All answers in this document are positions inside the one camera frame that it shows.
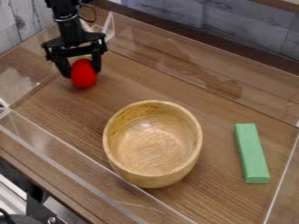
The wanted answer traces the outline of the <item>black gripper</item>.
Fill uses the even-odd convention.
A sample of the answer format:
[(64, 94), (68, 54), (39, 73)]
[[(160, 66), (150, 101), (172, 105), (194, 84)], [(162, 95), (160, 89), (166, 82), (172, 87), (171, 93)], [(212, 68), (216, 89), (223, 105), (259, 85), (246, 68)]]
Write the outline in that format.
[(80, 16), (56, 19), (60, 36), (41, 43), (47, 60), (53, 61), (60, 74), (71, 77), (71, 63), (68, 57), (83, 54), (91, 55), (93, 71), (101, 71), (101, 53), (108, 50), (103, 32), (85, 31), (80, 22)]

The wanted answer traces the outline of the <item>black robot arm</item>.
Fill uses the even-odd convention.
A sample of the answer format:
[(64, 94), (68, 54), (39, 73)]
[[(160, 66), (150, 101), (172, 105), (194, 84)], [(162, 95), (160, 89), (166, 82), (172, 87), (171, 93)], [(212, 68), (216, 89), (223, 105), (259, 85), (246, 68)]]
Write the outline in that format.
[(89, 55), (91, 67), (96, 73), (101, 70), (101, 55), (108, 50), (103, 32), (85, 31), (79, 7), (85, 3), (80, 0), (44, 0), (52, 10), (53, 21), (59, 26), (60, 36), (43, 42), (45, 59), (57, 67), (60, 74), (71, 77), (69, 58)]

